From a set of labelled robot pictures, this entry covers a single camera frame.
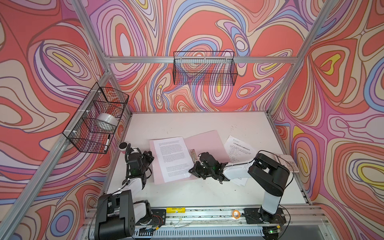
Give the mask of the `pink folder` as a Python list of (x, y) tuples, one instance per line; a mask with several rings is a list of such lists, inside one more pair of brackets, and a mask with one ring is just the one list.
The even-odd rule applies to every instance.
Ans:
[(189, 138), (173, 137), (150, 141), (150, 150), (155, 158), (152, 162), (156, 185), (195, 180), (189, 173), (198, 161), (198, 155), (211, 154), (219, 163), (229, 163), (230, 158), (218, 131), (209, 131)]

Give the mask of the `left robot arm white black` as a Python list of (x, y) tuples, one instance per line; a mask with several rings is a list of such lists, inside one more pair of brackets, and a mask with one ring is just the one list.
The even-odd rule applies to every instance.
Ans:
[(154, 157), (152, 152), (141, 152), (123, 142), (119, 145), (124, 153), (126, 176), (117, 191), (99, 197), (95, 221), (94, 239), (120, 240), (133, 237), (136, 223), (142, 219), (151, 220), (152, 211), (147, 200), (134, 202), (133, 198), (144, 189), (147, 172)]

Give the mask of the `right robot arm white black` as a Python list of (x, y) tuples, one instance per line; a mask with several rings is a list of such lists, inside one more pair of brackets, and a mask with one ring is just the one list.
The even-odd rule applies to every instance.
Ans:
[(235, 179), (253, 179), (265, 191), (261, 207), (255, 214), (244, 213), (245, 218), (264, 224), (283, 222), (278, 217), (281, 198), (289, 185), (290, 170), (279, 162), (259, 151), (247, 162), (238, 164), (220, 163), (208, 152), (199, 155), (199, 160), (189, 169), (189, 173), (200, 179), (213, 178), (220, 184)]

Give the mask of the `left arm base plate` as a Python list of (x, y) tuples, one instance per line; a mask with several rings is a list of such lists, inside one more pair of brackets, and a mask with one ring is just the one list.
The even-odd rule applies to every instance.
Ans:
[(166, 223), (166, 209), (151, 210), (142, 220), (144, 225), (152, 225), (153, 227), (161, 227)]

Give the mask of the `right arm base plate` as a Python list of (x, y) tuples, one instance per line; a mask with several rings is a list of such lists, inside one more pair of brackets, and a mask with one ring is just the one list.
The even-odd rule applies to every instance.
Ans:
[(270, 214), (262, 208), (245, 208), (242, 217), (246, 219), (247, 224), (277, 224), (282, 226), (287, 223), (282, 208), (277, 208), (275, 214)]

